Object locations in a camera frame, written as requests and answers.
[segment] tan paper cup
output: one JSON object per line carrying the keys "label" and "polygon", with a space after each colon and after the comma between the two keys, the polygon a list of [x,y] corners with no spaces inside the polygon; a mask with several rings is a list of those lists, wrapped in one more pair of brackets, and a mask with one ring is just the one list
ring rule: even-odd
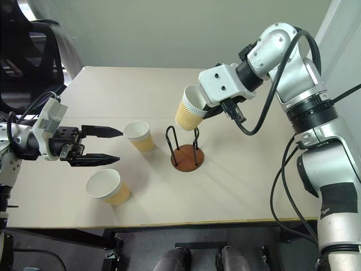
{"label": "tan paper cup", "polygon": [[130,195],[127,185],[120,179],[118,171],[103,169],[90,177],[86,191],[93,198],[116,205],[125,202]]}
{"label": "tan paper cup", "polygon": [[185,131],[191,131],[203,121],[207,111],[202,109],[206,105],[199,86],[187,86],[182,100],[175,114],[175,123]]}
{"label": "tan paper cup", "polygon": [[124,127],[123,134],[139,151],[150,151],[154,148],[151,131],[145,121],[129,123]]}

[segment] black cable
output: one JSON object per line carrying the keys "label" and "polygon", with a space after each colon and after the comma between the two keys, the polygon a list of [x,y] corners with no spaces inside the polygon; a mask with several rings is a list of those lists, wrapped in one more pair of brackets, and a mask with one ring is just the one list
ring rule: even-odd
{"label": "black cable", "polygon": [[37,253],[48,254],[48,255],[54,257],[59,262],[62,271],[67,271],[67,268],[65,267],[63,260],[54,252],[51,252],[48,250],[29,250],[29,249],[24,249],[24,248],[14,248],[14,251],[15,252],[37,252]]}
{"label": "black cable", "polygon": [[49,95],[53,96],[54,98],[56,98],[56,97],[58,96],[58,95],[56,95],[56,93],[53,92],[53,91],[47,91],[47,92],[42,93],[38,98],[36,98],[36,100],[35,100],[34,102],[32,102],[32,103],[26,108],[26,110],[24,111],[24,113],[22,114],[22,116],[21,116],[21,117],[19,118],[19,120],[17,121],[17,124],[21,123],[21,122],[24,120],[24,118],[28,115],[28,113],[29,113],[34,107],[36,107],[36,105],[39,103],[39,101],[40,101],[41,99],[43,99],[44,97],[49,96]]}
{"label": "black cable", "polygon": [[288,150],[291,146],[291,144],[294,141],[294,137],[291,138],[291,140],[288,142],[287,147],[283,153],[283,157],[282,157],[282,164],[281,164],[281,176],[282,176],[282,182],[283,182],[283,186],[284,186],[284,190],[286,192],[286,195],[289,199],[289,202],[291,203],[294,211],[296,212],[296,214],[298,215],[298,217],[300,218],[300,220],[302,221],[302,223],[304,224],[304,226],[306,227],[306,229],[309,231],[309,233],[311,234],[312,238],[314,239],[314,241],[318,244],[318,238],[317,235],[315,234],[314,230],[311,228],[310,224],[305,220],[305,218],[302,216],[300,210],[298,210],[295,202],[293,201],[293,198],[288,190],[288,186],[286,183],[286,177],[285,177],[285,166],[286,166],[286,157],[287,157],[287,153]]}
{"label": "black cable", "polygon": [[335,104],[339,102],[340,100],[346,98],[348,95],[352,94],[353,92],[359,89],[361,89],[361,84],[354,86],[352,89],[349,89],[348,91],[345,91],[341,95],[337,96],[335,99],[332,100],[332,103]]}
{"label": "black cable", "polygon": [[[293,155],[298,151],[298,148],[295,147],[294,150],[291,152],[291,154],[288,156],[287,160],[285,161],[285,165],[288,164],[288,162],[290,161],[290,159],[293,157]],[[273,218],[276,220],[276,223],[284,230],[286,231],[289,231],[293,234],[296,234],[296,235],[299,235],[300,237],[303,237],[303,238],[306,238],[308,240],[310,240],[311,242],[315,243],[315,241],[313,240],[313,238],[308,235],[308,234],[304,234],[304,233],[301,233],[299,231],[296,231],[294,229],[291,229],[287,226],[285,226],[284,224],[282,224],[282,222],[279,220],[279,218],[277,217],[276,213],[275,213],[275,209],[274,209],[274,206],[273,206],[273,196],[274,196],[274,192],[275,192],[275,187],[276,187],[276,184],[277,184],[277,181],[278,181],[278,178],[281,174],[281,168],[278,170],[277,172],[277,175],[273,181],[273,184],[272,184],[272,188],[271,188],[271,196],[270,196],[270,207],[271,207],[271,213],[273,215]]]}
{"label": "black cable", "polygon": [[11,132],[11,124],[12,123],[16,123],[16,115],[14,112],[10,112],[9,113],[9,118],[7,120],[6,123],[6,135],[7,135],[7,140],[9,141],[10,147],[15,150],[16,149],[16,143],[14,142],[14,139],[12,137],[12,132]]}
{"label": "black cable", "polygon": [[262,124],[263,124],[263,122],[264,122],[264,120],[265,120],[265,118],[267,116],[268,110],[270,109],[273,97],[274,97],[274,95],[275,95],[275,93],[277,91],[278,83],[279,83],[279,81],[281,79],[282,73],[284,71],[284,68],[286,67],[288,59],[289,59],[294,47],[296,46],[298,40],[303,36],[306,37],[306,39],[307,39],[307,41],[309,43],[311,53],[312,53],[312,61],[314,62],[318,72],[321,74],[321,57],[320,57],[320,52],[319,52],[317,43],[316,43],[316,41],[314,40],[314,38],[311,36],[311,34],[309,32],[307,32],[305,30],[300,30],[295,35],[295,37],[291,40],[291,42],[290,42],[290,44],[289,44],[283,58],[282,58],[282,60],[281,60],[281,62],[279,64],[276,76],[275,76],[274,81],[273,81],[273,83],[271,85],[270,92],[268,93],[265,105],[263,106],[262,113],[261,113],[261,115],[260,115],[260,117],[258,119],[258,122],[257,122],[256,126],[254,127],[254,129],[251,130],[251,131],[247,130],[242,125],[242,123],[237,118],[235,118],[235,123],[241,129],[241,131],[243,133],[245,133],[246,135],[253,136],[262,127]]}

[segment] round wooden base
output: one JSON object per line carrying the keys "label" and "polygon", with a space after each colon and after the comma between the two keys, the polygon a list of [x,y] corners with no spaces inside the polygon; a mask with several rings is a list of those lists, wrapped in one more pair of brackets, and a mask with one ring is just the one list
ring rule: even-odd
{"label": "round wooden base", "polygon": [[171,157],[170,159],[171,164],[174,166],[175,169],[183,172],[194,171],[195,169],[199,168],[204,161],[204,153],[199,148],[198,150],[196,150],[198,164],[195,165],[193,145],[183,145],[179,147],[179,150],[175,149],[174,156],[178,165],[175,166],[173,157]]}

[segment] white wall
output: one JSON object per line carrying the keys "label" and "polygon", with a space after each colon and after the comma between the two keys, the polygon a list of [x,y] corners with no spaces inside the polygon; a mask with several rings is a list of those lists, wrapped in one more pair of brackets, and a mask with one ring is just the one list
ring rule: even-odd
{"label": "white wall", "polygon": [[[316,37],[331,98],[361,83],[361,1],[332,1]],[[336,104],[361,150],[361,90]]]}
{"label": "white wall", "polygon": [[84,65],[208,68],[232,63],[270,24],[316,35],[331,0],[29,0],[60,23]]}

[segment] white paper cup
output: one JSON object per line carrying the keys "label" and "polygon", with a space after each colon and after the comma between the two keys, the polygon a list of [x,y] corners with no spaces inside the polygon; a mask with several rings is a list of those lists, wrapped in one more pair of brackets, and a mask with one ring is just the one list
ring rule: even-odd
{"label": "white paper cup", "polygon": [[103,169],[90,177],[86,191],[93,198],[116,205],[125,202],[130,195],[128,186],[114,169]]}
{"label": "white paper cup", "polygon": [[151,131],[145,121],[129,123],[124,127],[123,134],[139,151],[150,151],[154,148]]}
{"label": "white paper cup", "polygon": [[175,114],[175,123],[185,131],[191,131],[203,121],[207,111],[202,109],[206,105],[199,86],[187,86],[182,100]]}

